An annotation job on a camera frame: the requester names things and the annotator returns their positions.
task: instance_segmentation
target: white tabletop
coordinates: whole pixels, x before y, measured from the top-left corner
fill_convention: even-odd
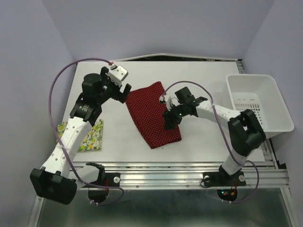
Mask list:
[[[221,92],[226,84],[227,74],[237,74],[235,62],[158,62],[158,61],[122,61],[115,62],[125,67],[129,75],[124,83],[129,83],[132,90],[147,87],[161,81],[164,88],[179,80],[191,80],[200,83],[214,96],[216,104],[221,102]],[[83,77],[89,73],[100,73],[106,64],[103,62],[80,62],[77,66],[70,96],[63,120],[69,114],[82,92]],[[175,85],[168,94],[187,86],[195,97],[207,94],[191,84]],[[81,162],[223,162],[228,151],[220,134],[218,125],[206,119],[187,116],[180,124],[182,140],[150,149],[138,132],[125,104],[108,100],[102,105],[100,118],[104,122],[101,151],[78,153],[74,161]],[[264,161],[259,148],[249,157],[252,161]]]

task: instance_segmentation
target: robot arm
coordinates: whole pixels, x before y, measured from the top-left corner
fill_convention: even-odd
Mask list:
[[[175,94],[179,105],[172,105],[169,96],[160,97],[160,102],[166,103],[168,107],[163,113],[165,129],[175,128],[181,123],[182,117],[187,115],[217,122],[213,105],[206,98],[196,99],[187,87],[175,92]],[[241,170],[251,152],[265,141],[266,136],[252,110],[239,112],[215,104],[214,106],[222,126],[229,130],[233,148],[232,154],[237,161],[235,162],[229,155],[219,168],[220,177],[232,178]]]
[[[100,74],[91,73],[84,77],[82,93],[70,113],[61,137],[71,161],[75,158],[83,138],[100,116],[101,105],[110,98],[121,103],[126,101],[131,86],[127,84],[123,93],[120,88],[127,75],[128,72],[123,67],[112,64],[110,69],[103,67]],[[96,163],[87,163],[77,174],[88,183],[102,182],[105,178],[104,167]],[[69,204],[76,191],[84,186],[75,173],[70,173],[70,165],[59,144],[40,169],[32,170],[30,179],[38,196],[63,204]]]

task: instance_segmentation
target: white wall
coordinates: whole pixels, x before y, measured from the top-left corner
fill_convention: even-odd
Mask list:
[[[243,58],[274,0],[43,0],[72,57]]]
[[[303,226],[303,1],[276,0],[245,54],[247,73],[276,79],[295,130],[273,138],[280,162],[287,165],[291,193]]]
[[[47,114],[55,74],[72,61],[41,0],[0,3],[0,226],[27,226],[39,168],[55,140]],[[53,112],[62,120],[73,73],[55,90]]]

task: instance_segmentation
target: red polka dot cloth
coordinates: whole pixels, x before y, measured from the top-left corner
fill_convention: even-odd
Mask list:
[[[163,92],[161,82],[156,82],[149,87],[131,91],[126,100],[134,124],[151,149],[182,139],[179,127],[164,130],[162,113],[166,105],[159,103]]]

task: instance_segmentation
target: floral cloth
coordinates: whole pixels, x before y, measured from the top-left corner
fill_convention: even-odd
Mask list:
[[[85,151],[92,151],[92,150],[100,150],[102,144],[102,135],[103,135],[103,120],[99,119],[96,121],[94,126],[92,127],[91,131],[84,137],[78,151],[85,152]],[[67,122],[62,122],[57,127],[58,134],[61,136],[64,133],[66,128]]]

